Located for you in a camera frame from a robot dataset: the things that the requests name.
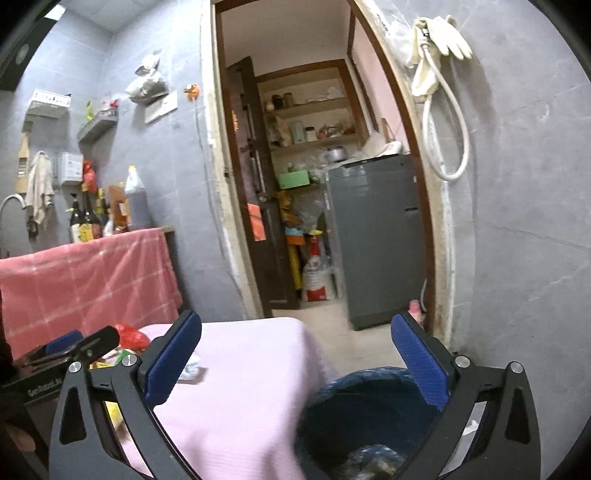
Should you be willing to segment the green box on shelf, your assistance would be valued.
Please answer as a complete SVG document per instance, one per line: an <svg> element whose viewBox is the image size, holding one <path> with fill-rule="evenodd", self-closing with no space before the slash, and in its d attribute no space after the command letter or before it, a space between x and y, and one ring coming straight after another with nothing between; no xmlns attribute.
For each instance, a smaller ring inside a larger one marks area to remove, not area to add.
<svg viewBox="0 0 591 480"><path fill-rule="evenodd" d="M281 190L290 190L310 185L311 179L307 170L297 170L280 174L277 182Z"/></svg>

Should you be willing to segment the red plastic bag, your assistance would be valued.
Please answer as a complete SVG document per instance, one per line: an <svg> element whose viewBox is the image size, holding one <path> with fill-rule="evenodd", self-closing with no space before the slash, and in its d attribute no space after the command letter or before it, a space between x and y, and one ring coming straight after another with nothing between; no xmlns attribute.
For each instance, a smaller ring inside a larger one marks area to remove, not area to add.
<svg viewBox="0 0 591 480"><path fill-rule="evenodd" d="M150 339L136 328L126 324L115 324L119 335L119 347L134 352L143 352L150 344Z"/></svg>

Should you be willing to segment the wall switch plate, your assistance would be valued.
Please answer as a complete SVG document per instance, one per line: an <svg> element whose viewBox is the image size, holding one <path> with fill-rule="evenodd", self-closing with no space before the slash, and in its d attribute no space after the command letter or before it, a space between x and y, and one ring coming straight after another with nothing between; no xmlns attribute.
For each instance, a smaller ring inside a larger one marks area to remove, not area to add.
<svg viewBox="0 0 591 480"><path fill-rule="evenodd" d="M145 108L144 124L149 125L153 123L159 118L176 110L177 106L178 95L176 91L172 91Z"/></svg>

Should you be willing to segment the hanging plastic bag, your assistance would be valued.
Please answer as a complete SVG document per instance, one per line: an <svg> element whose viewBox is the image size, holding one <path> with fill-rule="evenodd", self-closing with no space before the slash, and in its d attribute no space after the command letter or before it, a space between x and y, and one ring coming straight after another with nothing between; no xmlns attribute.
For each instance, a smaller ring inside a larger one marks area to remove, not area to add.
<svg viewBox="0 0 591 480"><path fill-rule="evenodd" d="M169 93L169 87L159 72L160 55L146 55L135 70L135 78L125 89L128 99L135 104L148 105Z"/></svg>

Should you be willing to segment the large vinegar jug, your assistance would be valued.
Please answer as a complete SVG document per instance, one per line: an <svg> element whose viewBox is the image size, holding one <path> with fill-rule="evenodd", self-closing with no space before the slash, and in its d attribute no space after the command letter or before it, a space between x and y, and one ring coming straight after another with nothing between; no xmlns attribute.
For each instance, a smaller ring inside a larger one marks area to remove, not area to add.
<svg viewBox="0 0 591 480"><path fill-rule="evenodd" d="M129 229L134 231L149 228L151 226L151 218L148 208L147 191L134 165L128 167L124 193L127 200L126 212Z"/></svg>

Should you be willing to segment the wall spice rack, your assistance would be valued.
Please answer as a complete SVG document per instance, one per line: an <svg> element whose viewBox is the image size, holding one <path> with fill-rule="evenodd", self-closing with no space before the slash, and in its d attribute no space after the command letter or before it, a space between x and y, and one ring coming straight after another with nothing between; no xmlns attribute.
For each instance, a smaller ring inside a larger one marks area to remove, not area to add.
<svg viewBox="0 0 591 480"><path fill-rule="evenodd" d="M77 134L79 144L90 145L100 139L118 124L118 102L113 101L106 109L98 111L91 120L87 121Z"/></svg>

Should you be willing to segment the pink bottle on floor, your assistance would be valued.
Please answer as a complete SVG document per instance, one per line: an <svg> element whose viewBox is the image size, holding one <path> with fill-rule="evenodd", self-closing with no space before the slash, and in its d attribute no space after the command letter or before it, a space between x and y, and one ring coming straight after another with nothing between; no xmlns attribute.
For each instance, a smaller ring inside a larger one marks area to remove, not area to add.
<svg viewBox="0 0 591 480"><path fill-rule="evenodd" d="M409 303L409 314L421 327L424 327L425 313L423 312L421 302L418 299L414 299Z"/></svg>

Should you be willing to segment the dark soy sauce bottle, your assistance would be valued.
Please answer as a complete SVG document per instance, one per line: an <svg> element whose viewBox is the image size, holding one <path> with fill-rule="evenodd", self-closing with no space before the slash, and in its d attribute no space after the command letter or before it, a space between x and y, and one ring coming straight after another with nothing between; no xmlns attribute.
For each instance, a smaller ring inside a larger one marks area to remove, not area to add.
<svg viewBox="0 0 591 480"><path fill-rule="evenodd" d="M86 189L82 190L83 221L80 226L80 236L85 242L97 240L102 237L102 226L99 218L92 209L91 199Z"/></svg>

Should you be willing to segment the white wall box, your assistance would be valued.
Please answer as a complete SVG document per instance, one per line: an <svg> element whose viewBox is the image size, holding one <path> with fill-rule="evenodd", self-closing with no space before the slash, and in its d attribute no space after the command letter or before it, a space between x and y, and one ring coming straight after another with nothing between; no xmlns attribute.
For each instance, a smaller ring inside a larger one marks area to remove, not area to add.
<svg viewBox="0 0 591 480"><path fill-rule="evenodd" d="M55 160L54 185L76 186L83 178L83 156L75 153L61 153Z"/></svg>

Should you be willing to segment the chrome faucet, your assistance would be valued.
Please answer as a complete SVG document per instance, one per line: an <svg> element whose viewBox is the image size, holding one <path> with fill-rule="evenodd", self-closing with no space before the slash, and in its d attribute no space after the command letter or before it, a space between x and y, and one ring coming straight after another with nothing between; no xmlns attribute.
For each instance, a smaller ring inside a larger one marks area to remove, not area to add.
<svg viewBox="0 0 591 480"><path fill-rule="evenodd" d="M5 211L6 207L10 203L14 203L14 202L16 202L18 204L18 206L20 207L21 210L25 211L27 209L25 199L21 194L18 194L18 193L10 194L10 195L6 196L1 202L0 221L3 221L3 215L4 215L4 211Z"/></svg>

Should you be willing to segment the blue lined trash bin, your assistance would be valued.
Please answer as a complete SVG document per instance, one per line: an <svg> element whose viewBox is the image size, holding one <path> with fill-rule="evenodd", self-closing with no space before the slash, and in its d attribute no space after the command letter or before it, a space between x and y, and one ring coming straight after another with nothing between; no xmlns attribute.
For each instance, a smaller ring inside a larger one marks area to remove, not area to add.
<svg viewBox="0 0 591 480"><path fill-rule="evenodd" d="M379 367L332 381L297 422L294 451L307 479L440 479L413 470L443 411L427 402L410 370Z"/></svg>

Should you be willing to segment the pink plaid cloth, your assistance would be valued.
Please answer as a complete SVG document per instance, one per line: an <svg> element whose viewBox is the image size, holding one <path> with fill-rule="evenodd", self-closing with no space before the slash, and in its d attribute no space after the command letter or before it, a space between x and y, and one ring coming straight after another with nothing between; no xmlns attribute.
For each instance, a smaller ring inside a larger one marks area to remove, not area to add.
<svg viewBox="0 0 591 480"><path fill-rule="evenodd" d="M14 357L72 331L169 323L182 304L164 233L139 230L1 262L5 336Z"/></svg>

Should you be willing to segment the pink floral tablecloth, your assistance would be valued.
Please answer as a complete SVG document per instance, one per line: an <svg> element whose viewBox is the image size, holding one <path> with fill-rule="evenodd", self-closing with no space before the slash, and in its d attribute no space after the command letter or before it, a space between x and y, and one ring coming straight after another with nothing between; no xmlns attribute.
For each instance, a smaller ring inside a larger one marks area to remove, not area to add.
<svg viewBox="0 0 591 480"><path fill-rule="evenodd" d="M294 438L308 398L337 378L291 317L205 323L198 382L178 383L154 414L203 479L301 479Z"/></svg>

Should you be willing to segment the red white rice sack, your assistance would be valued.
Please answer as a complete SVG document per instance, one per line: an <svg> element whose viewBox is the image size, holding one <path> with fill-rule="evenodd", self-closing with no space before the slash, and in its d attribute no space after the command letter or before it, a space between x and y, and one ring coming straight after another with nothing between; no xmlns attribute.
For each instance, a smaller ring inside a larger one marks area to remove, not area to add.
<svg viewBox="0 0 591 480"><path fill-rule="evenodd" d="M322 237L314 235L308 241L308 261L303 269L303 298L305 302L332 301L337 297L332 266L325 254Z"/></svg>

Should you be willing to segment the white rubber gloves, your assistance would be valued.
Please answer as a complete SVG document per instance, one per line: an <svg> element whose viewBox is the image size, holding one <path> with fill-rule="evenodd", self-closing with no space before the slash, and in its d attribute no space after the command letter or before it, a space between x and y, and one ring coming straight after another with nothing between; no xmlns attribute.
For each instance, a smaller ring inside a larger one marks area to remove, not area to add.
<svg viewBox="0 0 591 480"><path fill-rule="evenodd" d="M413 34L411 63L416 69L411 93L416 98L423 98L433 95L443 84L443 57L452 55L463 61L472 58L473 50L450 16L417 17L413 22Z"/></svg>

